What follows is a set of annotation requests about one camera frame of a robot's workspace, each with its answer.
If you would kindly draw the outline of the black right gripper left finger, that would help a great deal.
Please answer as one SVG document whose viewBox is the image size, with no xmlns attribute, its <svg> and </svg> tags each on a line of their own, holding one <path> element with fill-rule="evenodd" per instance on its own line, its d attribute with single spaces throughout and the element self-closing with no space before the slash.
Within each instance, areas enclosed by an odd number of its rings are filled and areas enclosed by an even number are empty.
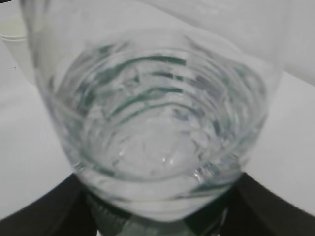
<svg viewBox="0 0 315 236">
<path fill-rule="evenodd" d="M 2 236 L 95 236 L 83 185 L 72 174 L 32 204 L 0 221 Z"/>
</svg>

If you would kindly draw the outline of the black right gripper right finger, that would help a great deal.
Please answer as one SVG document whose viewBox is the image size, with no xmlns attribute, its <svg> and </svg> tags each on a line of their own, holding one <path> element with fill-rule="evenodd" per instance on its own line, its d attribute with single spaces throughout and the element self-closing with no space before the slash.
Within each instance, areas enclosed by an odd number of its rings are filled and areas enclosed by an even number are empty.
<svg viewBox="0 0 315 236">
<path fill-rule="evenodd" d="M 248 174 L 236 185 L 221 236 L 313 236 L 315 217 L 278 197 Z"/>
</svg>

